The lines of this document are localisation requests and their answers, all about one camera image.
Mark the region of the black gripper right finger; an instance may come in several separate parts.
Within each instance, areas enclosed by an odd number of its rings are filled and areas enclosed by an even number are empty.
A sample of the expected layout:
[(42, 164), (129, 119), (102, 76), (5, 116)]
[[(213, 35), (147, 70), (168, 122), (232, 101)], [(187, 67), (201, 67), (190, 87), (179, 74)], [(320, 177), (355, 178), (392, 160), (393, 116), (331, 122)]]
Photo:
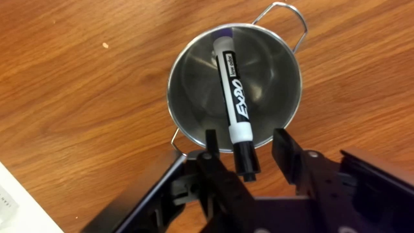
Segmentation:
[(288, 184), (296, 184), (301, 172), (302, 149), (284, 128), (273, 131), (271, 155)]

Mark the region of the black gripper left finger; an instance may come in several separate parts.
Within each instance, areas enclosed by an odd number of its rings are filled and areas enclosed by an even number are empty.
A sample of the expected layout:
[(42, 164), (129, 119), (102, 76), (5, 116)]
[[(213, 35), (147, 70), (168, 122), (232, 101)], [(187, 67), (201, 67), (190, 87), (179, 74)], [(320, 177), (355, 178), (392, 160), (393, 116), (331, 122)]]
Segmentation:
[(205, 151), (208, 155), (217, 155), (218, 154), (218, 145), (217, 145), (214, 129), (205, 131)]

